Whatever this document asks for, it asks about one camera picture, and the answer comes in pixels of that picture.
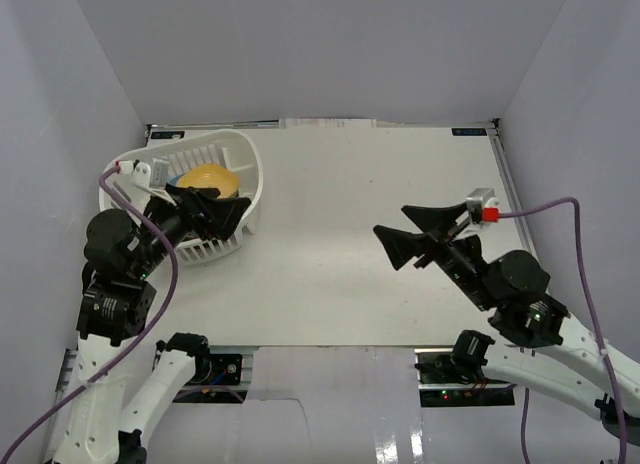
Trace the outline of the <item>yellow square panda dish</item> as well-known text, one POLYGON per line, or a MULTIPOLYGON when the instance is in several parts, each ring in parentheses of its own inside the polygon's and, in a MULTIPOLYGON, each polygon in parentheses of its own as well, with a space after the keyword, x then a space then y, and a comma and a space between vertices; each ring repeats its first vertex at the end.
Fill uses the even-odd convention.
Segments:
POLYGON ((174 183, 178 188, 217 189, 220 198, 235 197, 240 188, 236 174, 214 163, 199 165, 184 173, 174 183))

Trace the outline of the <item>light blue plate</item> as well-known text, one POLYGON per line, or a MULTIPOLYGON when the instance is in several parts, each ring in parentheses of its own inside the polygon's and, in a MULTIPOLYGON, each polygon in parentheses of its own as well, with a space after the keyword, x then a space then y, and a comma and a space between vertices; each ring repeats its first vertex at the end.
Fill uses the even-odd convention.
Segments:
POLYGON ((183 174, 181 175, 176 175, 173 178, 169 179, 167 181, 167 184, 173 187, 181 187, 181 180, 184 177, 183 174))

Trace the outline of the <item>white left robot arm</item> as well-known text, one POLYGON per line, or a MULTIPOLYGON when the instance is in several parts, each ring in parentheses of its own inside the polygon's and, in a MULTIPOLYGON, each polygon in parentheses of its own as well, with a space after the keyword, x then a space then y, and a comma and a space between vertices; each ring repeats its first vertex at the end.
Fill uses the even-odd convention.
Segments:
POLYGON ((150 436, 181 389, 211 382, 215 363, 207 338, 178 332, 162 343, 148 380, 124 400, 132 355, 159 321, 149 314, 156 296, 149 276, 169 261, 169 288, 158 311, 164 314, 177 287, 176 246, 191 233, 231 237, 251 205, 247 197, 223 198, 214 189, 167 185, 150 191, 139 210, 112 187, 103 190, 115 205, 86 230, 77 355, 64 398, 70 415, 54 463, 145 462, 150 436))

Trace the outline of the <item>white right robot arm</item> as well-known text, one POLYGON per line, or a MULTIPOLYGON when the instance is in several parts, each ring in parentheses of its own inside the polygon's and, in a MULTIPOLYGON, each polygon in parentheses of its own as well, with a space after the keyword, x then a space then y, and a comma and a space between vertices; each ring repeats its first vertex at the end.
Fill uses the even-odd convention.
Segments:
POLYGON ((491 314, 489 325, 507 342, 500 346, 489 335, 464 330, 449 354, 418 360, 421 373, 460 383, 509 381, 579 409, 621 442, 638 445, 638 362, 549 294, 550 276, 530 252, 483 258, 480 230, 508 216, 495 198, 402 211, 417 232, 373 229, 392 267, 437 265, 477 309, 491 314))

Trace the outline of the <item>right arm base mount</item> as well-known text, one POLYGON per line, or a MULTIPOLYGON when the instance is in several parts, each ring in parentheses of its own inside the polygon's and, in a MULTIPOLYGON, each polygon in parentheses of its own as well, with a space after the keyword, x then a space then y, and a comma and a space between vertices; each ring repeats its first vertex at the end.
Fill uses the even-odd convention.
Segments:
POLYGON ((450 362, 451 348, 414 350, 420 405, 423 409, 511 407, 513 384, 486 377, 464 377, 450 362))

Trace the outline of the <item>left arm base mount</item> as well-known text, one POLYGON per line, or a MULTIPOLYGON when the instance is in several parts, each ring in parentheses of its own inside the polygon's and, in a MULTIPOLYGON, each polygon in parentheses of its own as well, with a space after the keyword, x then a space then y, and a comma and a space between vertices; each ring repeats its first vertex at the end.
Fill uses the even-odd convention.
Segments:
POLYGON ((179 404, 241 404, 252 380, 252 352, 211 352, 207 367, 174 398, 179 404))

